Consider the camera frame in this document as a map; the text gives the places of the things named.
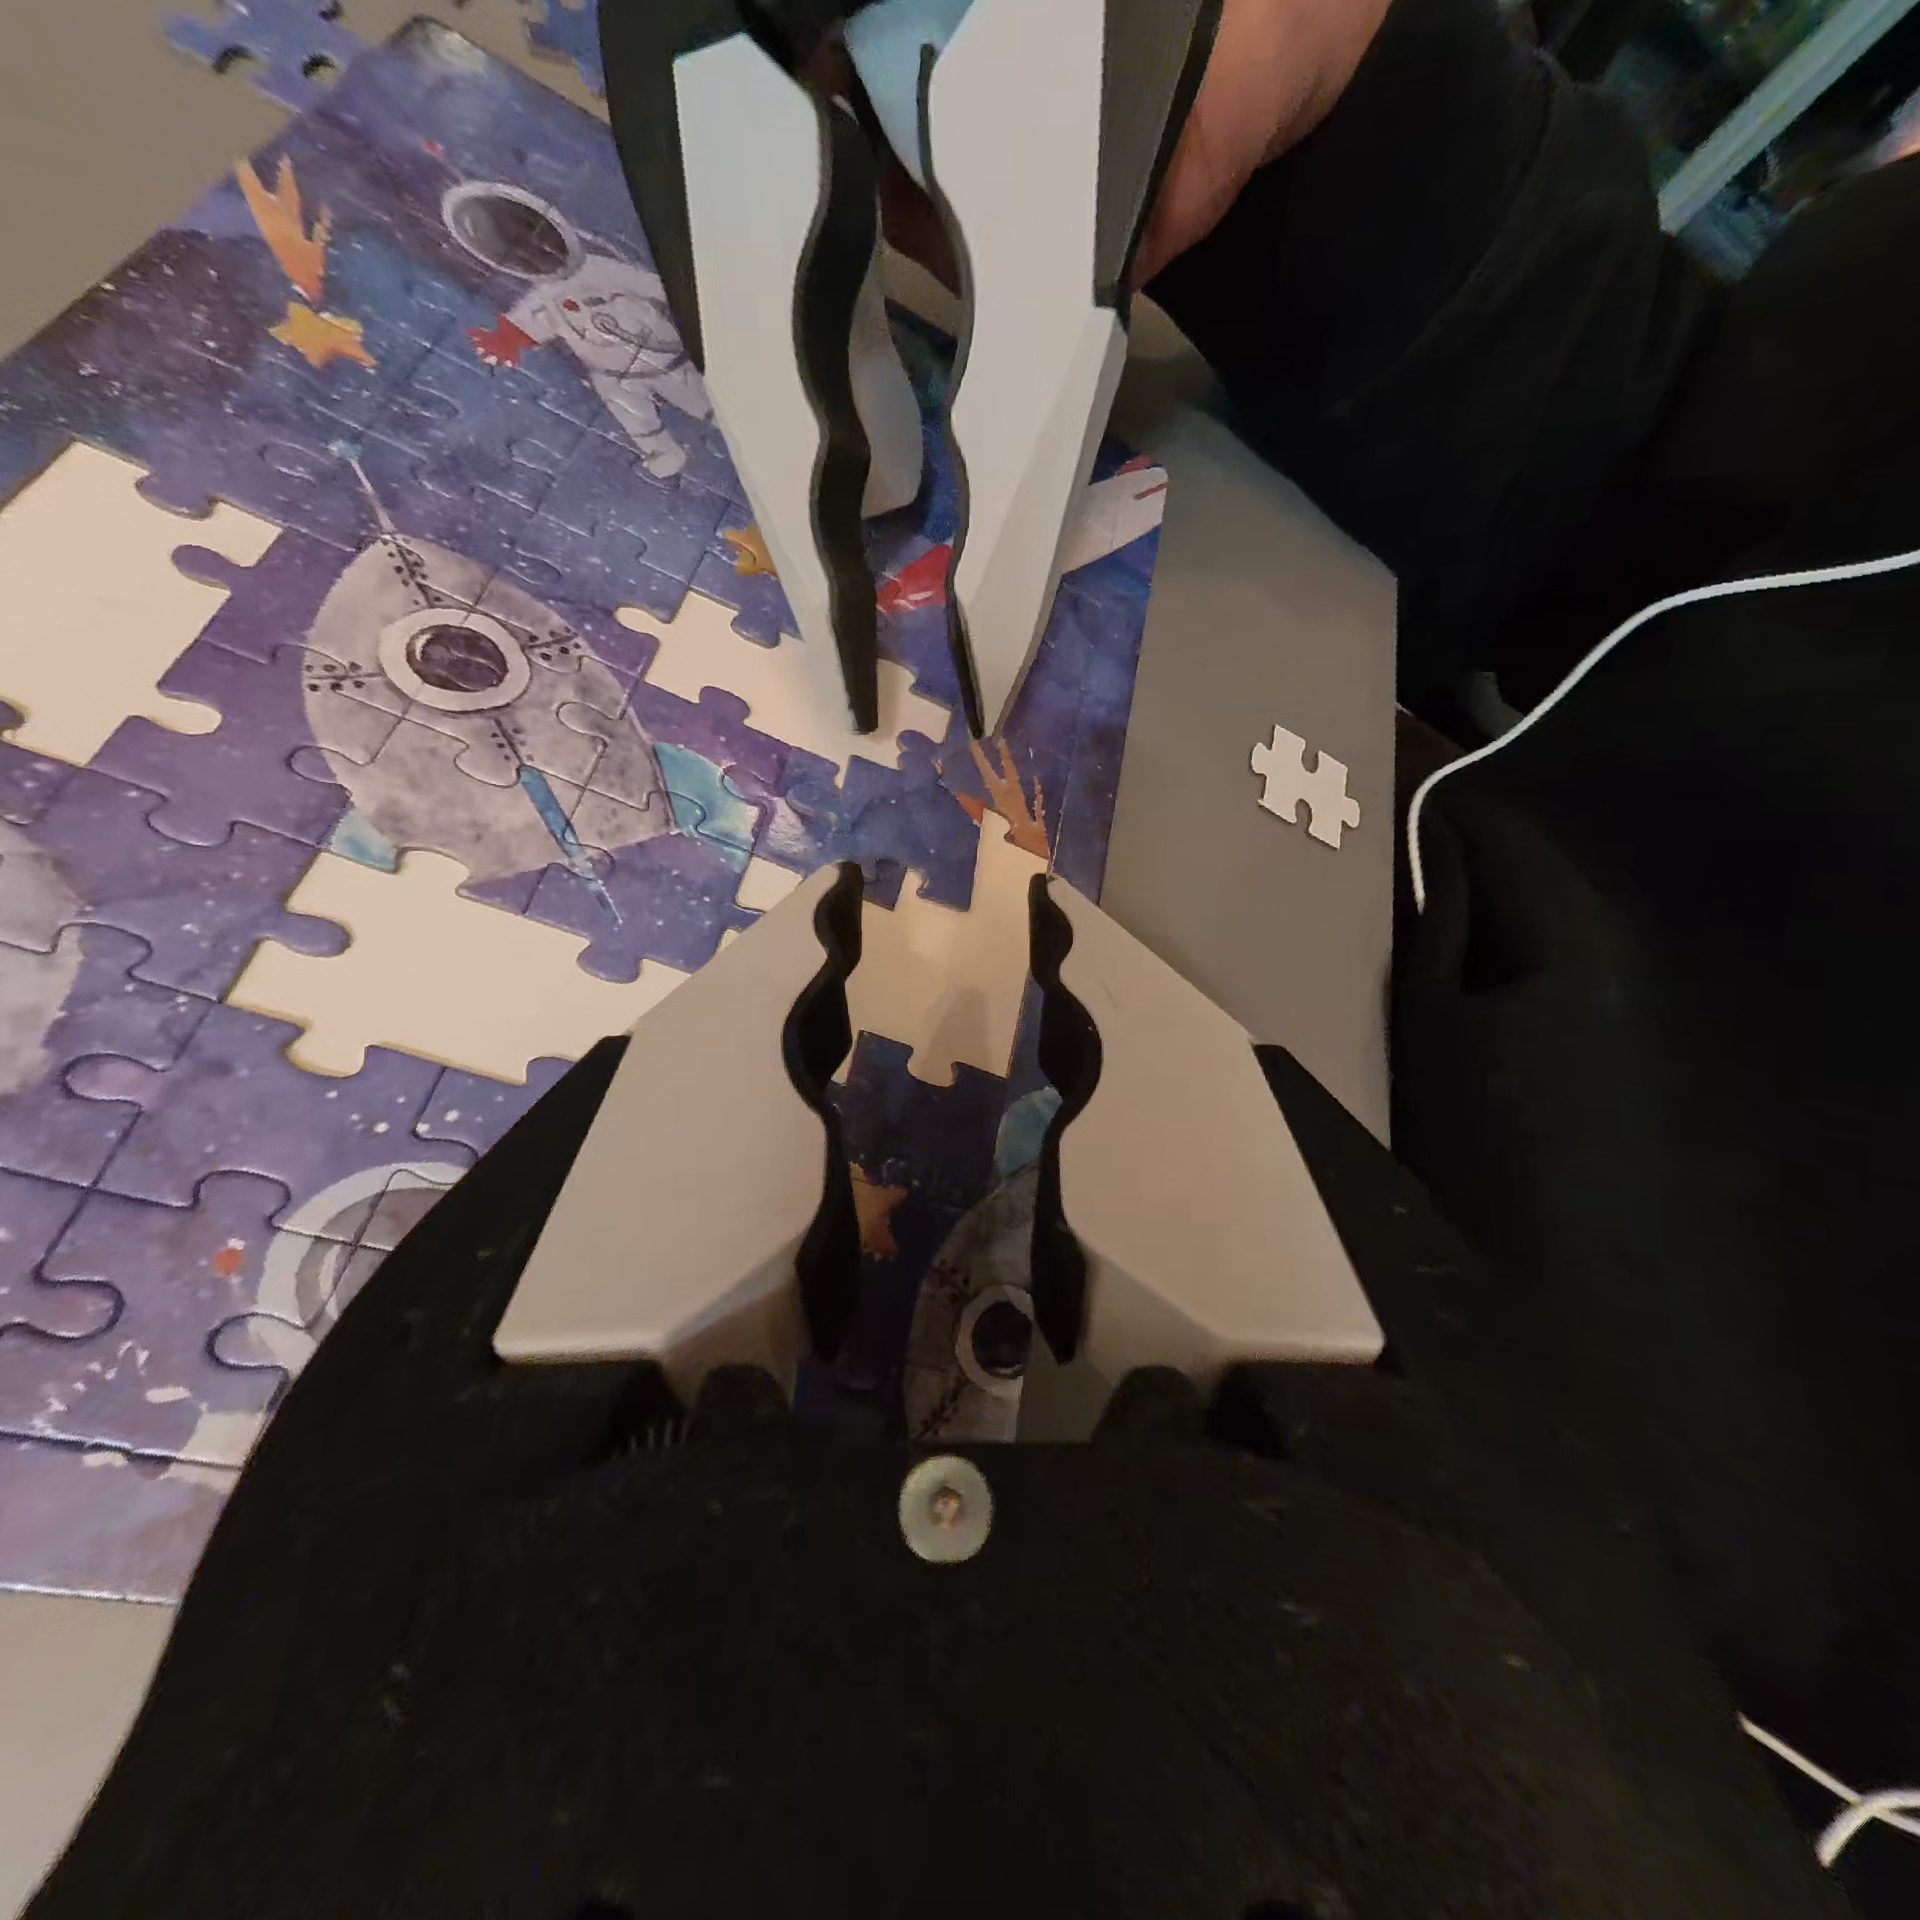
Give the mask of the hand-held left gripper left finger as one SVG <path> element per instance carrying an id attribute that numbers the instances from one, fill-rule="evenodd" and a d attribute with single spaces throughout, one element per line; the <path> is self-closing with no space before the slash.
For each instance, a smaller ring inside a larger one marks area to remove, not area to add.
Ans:
<path id="1" fill-rule="evenodd" d="M 645 1011 L 494 1331 L 504 1362 L 724 1363 L 783 1393 L 859 1309 L 859 1214 L 831 1092 L 852 1051 L 859 866 L 818 869 Z"/>

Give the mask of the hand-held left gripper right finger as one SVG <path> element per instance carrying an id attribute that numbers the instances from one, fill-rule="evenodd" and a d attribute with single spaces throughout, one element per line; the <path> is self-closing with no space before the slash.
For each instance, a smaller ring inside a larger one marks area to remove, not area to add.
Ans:
<path id="1" fill-rule="evenodd" d="M 1039 1149 L 1025 1393 L 1376 1362 L 1384 1331 L 1252 1031 L 1062 877 L 1028 885 L 1028 962 L 1062 1102 Z"/>

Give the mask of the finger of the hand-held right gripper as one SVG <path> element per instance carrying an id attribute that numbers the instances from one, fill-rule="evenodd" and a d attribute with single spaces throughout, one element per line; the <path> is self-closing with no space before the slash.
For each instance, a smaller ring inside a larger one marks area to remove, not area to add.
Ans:
<path id="1" fill-rule="evenodd" d="M 978 734 L 1039 648 L 1125 361 L 1097 299 L 1104 64 L 1104 3 L 971 3 L 921 78 L 921 171 L 963 269 L 946 622 Z"/>
<path id="2" fill-rule="evenodd" d="M 674 62 L 701 373 L 815 671 L 880 727 L 852 377 L 880 206 L 867 130 L 753 32 Z"/>

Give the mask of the space jigsaw puzzle board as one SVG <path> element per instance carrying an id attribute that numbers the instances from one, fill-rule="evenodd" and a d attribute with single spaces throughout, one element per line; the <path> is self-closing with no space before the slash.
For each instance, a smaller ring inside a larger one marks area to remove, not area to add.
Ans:
<path id="1" fill-rule="evenodd" d="M 1166 470 L 1109 442 L 1024 704 L 943 660 L 950 345 L 891 308 L 877 731 L 815 696 L 609 128 L 453 27 L 4 358 L 4 1589 L 175 1603 L 421 1214 L 808 871 L 868 877 L 839 1386 L 1008 1437 L 1056 1105 L 1008 957 L 1097 891 Z"/>

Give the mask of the person's right hand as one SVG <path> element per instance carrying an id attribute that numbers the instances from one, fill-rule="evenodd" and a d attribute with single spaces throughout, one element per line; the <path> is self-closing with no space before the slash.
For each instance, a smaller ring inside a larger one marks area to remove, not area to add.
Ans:
<path id="1" fill-rule="evenodd" d="M 1137 287 L 1211 234 L 1255 171 L 1332 109 L 1381 15 L 1384 3 L 1222 3 L 1140 237 Z"/>

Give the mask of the group of loose puzzle pieces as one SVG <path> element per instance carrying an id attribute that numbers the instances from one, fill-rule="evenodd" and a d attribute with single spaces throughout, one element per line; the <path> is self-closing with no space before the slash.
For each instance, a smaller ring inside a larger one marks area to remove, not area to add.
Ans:
<path id="1" fill-rule="evenodd" d="M 435 20 L 603 115 L 594 3 L 171 3 L 159 29 L 175 53 L 215 74 L 238 72 L 276 103 L 304 109 L 413 20 Z"/>

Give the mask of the white puzzle piece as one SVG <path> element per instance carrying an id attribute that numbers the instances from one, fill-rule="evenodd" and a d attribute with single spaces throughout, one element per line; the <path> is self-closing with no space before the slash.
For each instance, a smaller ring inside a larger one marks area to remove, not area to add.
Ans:
<path id="1" fill-rule="evenodd" d="M 1361 806 L 1349 790 L 1349 767 L 1283 724 L 1255 741 L 1252 774 L 1261 784 L 1259 803 L 1273 819 L 1307 828 L 1314 841 L 1332 851 L 1361 821 Z"/>

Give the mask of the person's black jacket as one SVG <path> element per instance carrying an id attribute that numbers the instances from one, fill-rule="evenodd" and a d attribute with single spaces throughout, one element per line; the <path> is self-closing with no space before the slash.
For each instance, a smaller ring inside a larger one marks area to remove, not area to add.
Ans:
<path id="1" fill-rule="evenodd" d="M 1710 290 L 1572 562 L 1463 635 L 1532 711 L 1424 803 L 1401 1139 L 1559 1296 L 1740 1715 L 1916 1791 L 1916 151 Z"/>

